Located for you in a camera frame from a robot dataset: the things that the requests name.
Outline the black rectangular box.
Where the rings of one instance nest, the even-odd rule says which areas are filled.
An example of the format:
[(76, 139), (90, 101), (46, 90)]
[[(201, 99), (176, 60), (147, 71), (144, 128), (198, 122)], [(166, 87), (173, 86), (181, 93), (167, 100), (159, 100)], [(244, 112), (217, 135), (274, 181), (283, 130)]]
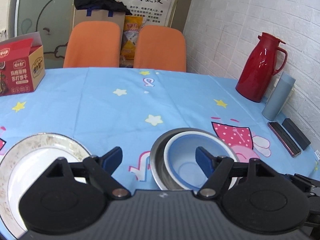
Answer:
[(302, 150), (306, 150), (311, 144), (310, 140), (306, 135), (297, 127), (297, 125), (290, 119), (285, 118), (282, 126), (287, 130), (287, 132), (293, 137), (293, 139), (298, 143)]

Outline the right orange chair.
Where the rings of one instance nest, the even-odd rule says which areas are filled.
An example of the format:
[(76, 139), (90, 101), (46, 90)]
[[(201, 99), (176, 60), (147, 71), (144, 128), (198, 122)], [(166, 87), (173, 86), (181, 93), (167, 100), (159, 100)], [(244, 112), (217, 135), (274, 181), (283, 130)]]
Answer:
[(158, 25), (143, 27), (138, 35), (133, 67), (186, 72), (183, 34), (177, 29)]

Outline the yellow snack bag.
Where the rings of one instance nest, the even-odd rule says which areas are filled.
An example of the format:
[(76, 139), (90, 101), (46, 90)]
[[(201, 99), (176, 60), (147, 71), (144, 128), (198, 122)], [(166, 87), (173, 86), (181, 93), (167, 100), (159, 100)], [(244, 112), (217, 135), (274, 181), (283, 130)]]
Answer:
[(121, 56), (126, 60), (135, 57), (136, 43), (139, 32), (144, 24), (144, 18), (140, 16), (125, 16), (123, 27), (123, 40), (121, 44)]

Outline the white gold-rimmed plate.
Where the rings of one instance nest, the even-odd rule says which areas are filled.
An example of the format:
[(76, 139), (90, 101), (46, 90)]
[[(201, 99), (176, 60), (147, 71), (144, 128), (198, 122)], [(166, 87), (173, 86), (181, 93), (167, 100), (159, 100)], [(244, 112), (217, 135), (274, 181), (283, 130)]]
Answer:
[(79, 142), (57, 133), (39, 133), (12, 146), (1, 160), (1, 223), (11, 238), (27, 230), (18, 206), (21, 197), (57, 158), (81, 162), (91, 153)]

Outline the grey blue cylinder cup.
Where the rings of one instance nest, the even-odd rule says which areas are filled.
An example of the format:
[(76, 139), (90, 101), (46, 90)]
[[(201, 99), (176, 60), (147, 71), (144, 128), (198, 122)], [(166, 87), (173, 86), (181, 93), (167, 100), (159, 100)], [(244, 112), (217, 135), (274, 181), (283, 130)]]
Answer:
[(286, 72), (282, 73), (262, 111), (262, 115), (267, 120), (273, 121), (279, 114), (292, 92), (295, 81), (296, 80)]

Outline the left orange chair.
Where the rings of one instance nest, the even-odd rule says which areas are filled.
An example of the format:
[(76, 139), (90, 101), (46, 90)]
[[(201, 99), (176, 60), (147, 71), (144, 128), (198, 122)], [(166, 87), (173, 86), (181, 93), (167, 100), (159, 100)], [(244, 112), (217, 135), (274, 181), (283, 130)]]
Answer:
[(118, 67), (120, 27), (108, 21), (77, 24), (69, 37), (63, 68)]

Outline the orange chair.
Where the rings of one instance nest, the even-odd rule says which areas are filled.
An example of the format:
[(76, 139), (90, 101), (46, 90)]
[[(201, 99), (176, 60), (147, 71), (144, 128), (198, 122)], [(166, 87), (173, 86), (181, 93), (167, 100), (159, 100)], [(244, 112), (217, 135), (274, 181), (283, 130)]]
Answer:
[(120, 27), (108, 21), (77, 24), (69, 37), (63, 68), (118, 67)]
[(177, 29), (158, 25), (143, 27), (138, 35), (133, 67), (186, 72), (183, 34)]

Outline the blue cartoon tablecloth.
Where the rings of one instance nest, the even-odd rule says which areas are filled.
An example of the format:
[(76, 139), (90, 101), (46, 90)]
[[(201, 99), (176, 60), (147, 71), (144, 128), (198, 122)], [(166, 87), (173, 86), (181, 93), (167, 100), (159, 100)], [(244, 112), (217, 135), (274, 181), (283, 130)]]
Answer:
[[(1, 160), (39, 133), (65, 135), (94, 157), (119, 147), (123, 159), (112, 177), (131, 193), (123, 200), (50, 200), (52, 162), (20, 199), (27, 230), (15, 239), (319, 239), (319, 158), (310, 147), (291, 157), (268, 127), (264, 104), (247, 100), (235, 85), (163, 70), (52, 69), (35, 92), (2, 97)], [(247, 175), (234, 177), (228, 192), (261, 191), (261, 198), (199, 199), (198, 191), (160, 189), (151, 149), (177, 128), (220, 139), (226, 157), (248, 163)], [(179, 185), (170, 149), (185, 135), (172, 137), (164, 150)], [(310, 192), (285, 174), (310, 178)], [(1, 239), (12, 239), (2, 223)]]

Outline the framed chinese text poster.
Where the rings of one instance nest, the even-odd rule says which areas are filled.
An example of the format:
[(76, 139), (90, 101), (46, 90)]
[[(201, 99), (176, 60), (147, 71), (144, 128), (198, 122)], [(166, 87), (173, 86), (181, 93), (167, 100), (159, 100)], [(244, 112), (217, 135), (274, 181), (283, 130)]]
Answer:
[(170, 27), (177, 0), (116, 0), (123, 2), (134, 16), (144, 17), (146, 24)]

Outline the stainless steel bowl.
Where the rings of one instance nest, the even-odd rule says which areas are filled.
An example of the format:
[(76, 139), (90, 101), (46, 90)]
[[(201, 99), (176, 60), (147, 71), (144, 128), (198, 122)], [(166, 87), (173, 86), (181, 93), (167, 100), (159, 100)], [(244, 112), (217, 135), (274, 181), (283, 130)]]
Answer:
[[(182, 185), (179, 185), (165, 166), (164, 150), (169, 140), (185, 132), (186, 135), (178, 139), (171, 146), (174, 155), (172, 166), (174, 174)], [(206, 175), (196, 162), (196, 148), (202, 146), (213, 156), (228, 155), (222, 141), (212, 134), (195, 128), (177, 128), (165, 132), (153, 144), (150, 153), (151, 173), (157, 185), (162, 190), (194, 190), (198, 191), (207, 180)]]

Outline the red cracker cardboard box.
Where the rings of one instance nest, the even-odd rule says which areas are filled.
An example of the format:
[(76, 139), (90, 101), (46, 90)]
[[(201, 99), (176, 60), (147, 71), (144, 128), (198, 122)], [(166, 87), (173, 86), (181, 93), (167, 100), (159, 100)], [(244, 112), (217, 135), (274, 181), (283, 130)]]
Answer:
[(45, 76), (40, 33), (1, 42), (1, 96), (35, 91)]

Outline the red thermos jug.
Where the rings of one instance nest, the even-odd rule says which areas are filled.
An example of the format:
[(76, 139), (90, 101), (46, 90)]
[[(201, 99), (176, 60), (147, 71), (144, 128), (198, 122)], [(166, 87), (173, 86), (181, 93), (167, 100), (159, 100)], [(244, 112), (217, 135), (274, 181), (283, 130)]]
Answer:
[[(269, 33), (258, 36), (259, 42), (249, 55), (236, 84), (236, 91), (253, 102), (260, 102), (272, 76), (278, 74), (287, 62), (287, 51), (280, 48), (283, 41)], [(278, 52), (284, 53), (284, 61), (276, 68)]]

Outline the brown paper bag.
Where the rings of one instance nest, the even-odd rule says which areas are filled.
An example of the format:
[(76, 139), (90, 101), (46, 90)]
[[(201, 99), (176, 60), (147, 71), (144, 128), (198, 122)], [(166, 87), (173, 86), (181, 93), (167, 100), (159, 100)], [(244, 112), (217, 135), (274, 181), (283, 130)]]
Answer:
[(97, 9), (76, 10), (73, 17), (73, 27), (85, 21), (108, 21), (116, 23), (120, 27), (120, 38), (123, 36), (125, 21), (124, 12)]

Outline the black cloth on bag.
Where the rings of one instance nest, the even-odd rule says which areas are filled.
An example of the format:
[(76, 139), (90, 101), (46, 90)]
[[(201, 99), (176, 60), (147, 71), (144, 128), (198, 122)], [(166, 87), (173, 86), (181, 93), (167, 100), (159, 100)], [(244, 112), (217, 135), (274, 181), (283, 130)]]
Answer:
[(131, 11), (124, 5), (123, 2), (116, 0), (74, 0), (76, 10), (108, 10), (114, 12), (124, 12), (125, 15), (131, 16)]

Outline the phone in red case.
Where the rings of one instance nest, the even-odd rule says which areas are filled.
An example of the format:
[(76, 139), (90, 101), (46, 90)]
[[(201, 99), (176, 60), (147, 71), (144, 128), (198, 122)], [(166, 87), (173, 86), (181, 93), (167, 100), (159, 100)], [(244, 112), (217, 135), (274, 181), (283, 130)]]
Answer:
[(268, 122), (267, 125), (287, 149), (291, 157), (295, 158), (301, 154), (301, 149), (278, 122)]

